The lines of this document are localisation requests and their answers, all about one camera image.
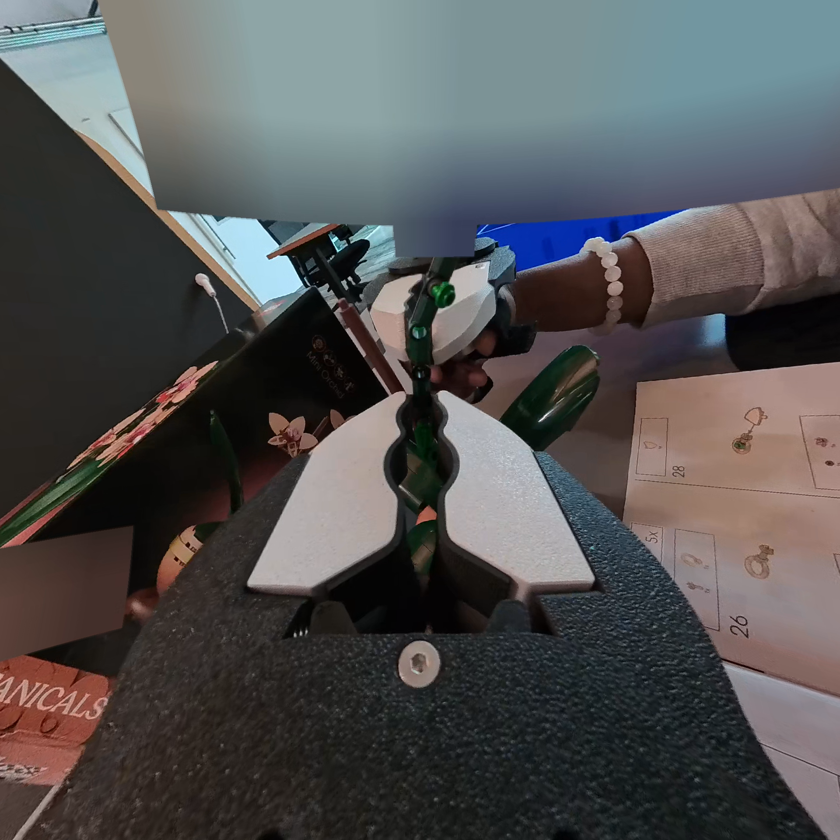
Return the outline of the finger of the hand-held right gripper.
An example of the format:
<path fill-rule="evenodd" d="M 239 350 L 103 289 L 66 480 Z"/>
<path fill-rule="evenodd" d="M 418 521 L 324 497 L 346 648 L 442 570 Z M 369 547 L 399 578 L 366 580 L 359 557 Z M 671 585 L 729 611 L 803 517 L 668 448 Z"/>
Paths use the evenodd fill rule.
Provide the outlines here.
<path fill-rule="evenodd" d="M 406 353 L 406 307 L 422 277 L 396 277 L 386 282 L 370 306 L 371 320 L 384 344 L 393 353 Z"/>
<path fill-rule="evenodd" d="M 466 350 L 496 314 L 490 262 L 433 261 L 423 282 L 423 363 Z"/>

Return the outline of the wooden table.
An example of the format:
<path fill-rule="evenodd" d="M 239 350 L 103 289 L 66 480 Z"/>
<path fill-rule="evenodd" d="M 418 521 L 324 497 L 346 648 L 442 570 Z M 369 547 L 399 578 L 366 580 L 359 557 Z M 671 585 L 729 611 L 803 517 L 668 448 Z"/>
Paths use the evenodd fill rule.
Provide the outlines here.
<path fill-rule="evenodd" d="M 340 224 L 317 224 L 310 223 L 306 227 L 296 232 L 292 237 L 286 240 L 280 247 L 268 253 L 268 259 L 275 259 L 280 256 L 287 256 L 288 254 L 303 248 L 309 243 L 319 240 L 322 237 L 328 236 L 334 229 L 340 227 Z"/>

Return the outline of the orchid brick set box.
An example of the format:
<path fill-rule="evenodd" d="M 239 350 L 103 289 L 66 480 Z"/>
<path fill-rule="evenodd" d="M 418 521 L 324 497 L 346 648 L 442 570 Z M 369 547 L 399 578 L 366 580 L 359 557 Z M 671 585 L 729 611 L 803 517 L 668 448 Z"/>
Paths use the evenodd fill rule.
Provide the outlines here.
<path fill-rule="evenodd" d="M 247 500 L 341 423 L 386 395 L 329 304 L 314 291 L 273 301 L 2 518 L 2 552 L 44 550 L 57 604 L 2 630 L 42 632 L 72 607 L 91 627 L 105 585 L 108 626 L 2 658 L 2 782 L 49 789 L 81 756 L 158 597 Z"/>

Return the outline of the person's right hand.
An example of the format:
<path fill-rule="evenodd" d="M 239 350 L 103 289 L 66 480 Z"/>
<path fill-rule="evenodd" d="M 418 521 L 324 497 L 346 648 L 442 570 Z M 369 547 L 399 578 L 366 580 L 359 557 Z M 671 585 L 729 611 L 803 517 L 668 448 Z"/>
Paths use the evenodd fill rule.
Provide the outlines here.
<path fill-rule="evenodd" d="M 518 274 L 506 286 L 512 307 L 511 322 L 539 332 L 562 332 L 594 327 L 603 318 L 604 280 L 600 261 L 592 254 L 577 255 Z M 497 333 L 486 329 L 476 342 L 478 360 L 451 360 L 431 370 L 433 389 L 470 402 L 485 387 L 486 359 L 496 354 Z"/>

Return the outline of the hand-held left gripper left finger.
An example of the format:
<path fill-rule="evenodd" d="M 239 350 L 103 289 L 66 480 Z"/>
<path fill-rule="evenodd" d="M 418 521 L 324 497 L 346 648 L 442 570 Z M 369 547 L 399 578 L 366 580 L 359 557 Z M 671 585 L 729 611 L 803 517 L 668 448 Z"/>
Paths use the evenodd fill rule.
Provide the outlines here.
<path fill-rule="evenodd" d="M 252 592 L 339 602 L 355 623 L 381 608 L 376 632 L 422 630 L 397 489 L 405 403 L 391 395 L 315 448 L 248 578 Z"/>

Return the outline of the black office chair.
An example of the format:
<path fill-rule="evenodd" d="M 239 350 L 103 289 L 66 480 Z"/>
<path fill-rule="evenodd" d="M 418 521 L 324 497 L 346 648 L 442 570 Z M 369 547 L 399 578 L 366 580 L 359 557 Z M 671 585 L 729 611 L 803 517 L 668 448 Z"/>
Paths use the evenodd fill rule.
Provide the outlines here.
<path fill-rule="evenodd" d="M 363 238 L 349 242 L 337 250 L 331 238 L 324 235 L 295 248 L 287 256 L 306 287 L 328 285 L 326 276 L 323 275 L 315 260 L 316 248 L 321 249 L 322 256 L 341 281 L 347 280 L 352 286 L 358 286 L 361 284 L 361 279 L 358 277 L 357 269 L 364 262 L 370 247 L 371 242 Z"/>

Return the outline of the blue plastic bin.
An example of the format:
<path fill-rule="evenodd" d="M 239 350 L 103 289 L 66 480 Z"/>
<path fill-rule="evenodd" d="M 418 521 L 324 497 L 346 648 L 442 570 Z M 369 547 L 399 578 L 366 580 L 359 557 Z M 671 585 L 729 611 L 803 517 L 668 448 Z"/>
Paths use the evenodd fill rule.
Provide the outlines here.
<path fill-rule="evenodd" d="M 615 242 L 628 232 L 677 213 L 643 213 L 548 223 L 487 224 L 479 226 L 477 234 L 509 247 L 516 256 L 517 272 L 522 272 L 577 255 L 589 238 L 601 236 Z"/>

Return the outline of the brick orchid pot model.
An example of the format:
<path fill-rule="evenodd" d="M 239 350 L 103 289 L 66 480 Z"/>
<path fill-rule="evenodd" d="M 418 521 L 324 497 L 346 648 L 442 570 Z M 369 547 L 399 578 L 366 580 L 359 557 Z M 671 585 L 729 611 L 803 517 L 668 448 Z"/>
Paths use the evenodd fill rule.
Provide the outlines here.
<path fill-rule="evenodd" d="M 596 353 L 583 345 L 563 351 L 548 364 L 502 414 L 500 422 L 532 449 L 544 451 L 571 431 L 600 384 Z M 407 528 L 414 570 L 427 583 L 437 547 L 437 502 L 444 480 L 432 428 L 420 423 L 419 440 L 406 441 L 406 475 L 399 490 L 416 523 Z"/>

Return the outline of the black mesh cushion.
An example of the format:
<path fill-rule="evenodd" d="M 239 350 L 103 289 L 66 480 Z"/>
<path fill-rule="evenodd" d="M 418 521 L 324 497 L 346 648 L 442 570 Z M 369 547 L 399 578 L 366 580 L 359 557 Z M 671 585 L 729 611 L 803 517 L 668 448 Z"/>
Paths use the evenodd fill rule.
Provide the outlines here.
<path fill-rule="evenodd" d="M 829 323 L 792 317 L 726 317 L 729 358 L 738 371 L 763 371 L 839 362 L 838 334 Z"/>

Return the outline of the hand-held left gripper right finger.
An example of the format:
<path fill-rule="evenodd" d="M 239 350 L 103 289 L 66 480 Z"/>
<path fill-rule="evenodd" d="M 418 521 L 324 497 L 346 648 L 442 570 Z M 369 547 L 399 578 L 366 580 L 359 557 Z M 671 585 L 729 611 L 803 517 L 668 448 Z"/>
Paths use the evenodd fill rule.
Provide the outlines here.
<path fill-rule="evenodd" d="M 437 397 L 439 454 L 434 593 L 488 620 L 497 605 L 591 592 L 595 575 L 535 452 L 449 393 Z"/>

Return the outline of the instruction booklet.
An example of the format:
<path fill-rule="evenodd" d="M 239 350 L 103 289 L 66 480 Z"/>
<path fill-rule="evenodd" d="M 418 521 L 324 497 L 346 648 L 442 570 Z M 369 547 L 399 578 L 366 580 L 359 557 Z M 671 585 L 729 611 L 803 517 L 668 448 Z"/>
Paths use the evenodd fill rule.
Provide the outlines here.
<path fill-rule="evenodd" d="M 625 524 L 706 628 L 756 738 L 839 838 L 839 365 L 637 385 Z"/>

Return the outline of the green brick plant stem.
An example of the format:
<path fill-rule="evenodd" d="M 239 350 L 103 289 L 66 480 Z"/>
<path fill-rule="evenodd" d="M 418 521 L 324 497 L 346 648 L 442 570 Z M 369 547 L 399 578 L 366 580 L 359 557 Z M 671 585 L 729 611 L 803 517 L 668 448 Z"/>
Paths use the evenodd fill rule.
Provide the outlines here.
<path fill-rule="evenodd" d="M 420 279 L 409 287 L 403 304 L 405 349 L 413 389 L 408 413 L 407 472 L 400 491 L 408 507 L 416 513 L 435 507 L 442 486 L 438 473 L 438 420 L 431 378 L 434 365 L 432 327 L 438 310 L 455 301 L 451 277 L 457 267 L 457 258 L 434 258 Z"/>

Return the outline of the brown brick rod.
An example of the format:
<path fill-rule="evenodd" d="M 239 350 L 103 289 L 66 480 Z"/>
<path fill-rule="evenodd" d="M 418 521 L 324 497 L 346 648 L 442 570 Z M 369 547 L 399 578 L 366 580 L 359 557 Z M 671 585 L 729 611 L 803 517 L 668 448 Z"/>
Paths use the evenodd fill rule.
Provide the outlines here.
<path fill-rule="evenodd" d="M 334 310 L 337 318 L 341 321 L 347 332 L 349 332 L 353 341 L 356 342 L 364 359 L 378 375 L 385 389 L 390 394 L 404 392 L 403 384 L 384 356 L 377 339 L 374 338 L 371 331 L 364 324 L 357 307 L 342 298 L 337 301 Z"/>

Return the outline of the person's right forearm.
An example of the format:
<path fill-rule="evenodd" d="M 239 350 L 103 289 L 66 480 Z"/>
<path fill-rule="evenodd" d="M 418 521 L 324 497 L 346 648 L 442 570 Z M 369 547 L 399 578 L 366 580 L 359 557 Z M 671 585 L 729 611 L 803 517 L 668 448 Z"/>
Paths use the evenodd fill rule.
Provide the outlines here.
<path fill-rule="evenodd" d="M 693 208 L 629 232 L 647 260 L 650 292 L 624 322 L 652 327 L 712 314 L 741 316 L 839 292 L 839 190 Z"/>

